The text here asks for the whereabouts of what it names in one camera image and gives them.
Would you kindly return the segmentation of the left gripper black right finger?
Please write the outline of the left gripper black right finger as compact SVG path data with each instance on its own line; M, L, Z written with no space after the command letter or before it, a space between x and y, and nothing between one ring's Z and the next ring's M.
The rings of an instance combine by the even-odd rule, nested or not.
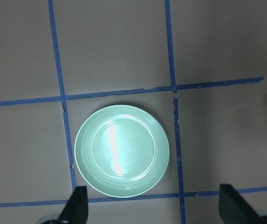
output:
M218 211L224 224L261 224L264 219L230 184L220 184Z

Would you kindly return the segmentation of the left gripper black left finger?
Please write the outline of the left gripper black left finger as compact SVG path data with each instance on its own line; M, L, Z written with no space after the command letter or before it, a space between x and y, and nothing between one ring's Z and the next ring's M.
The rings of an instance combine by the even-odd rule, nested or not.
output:
M58 221L60 224L85 224L88 220L88 196L86 186L78 186L72 192Z

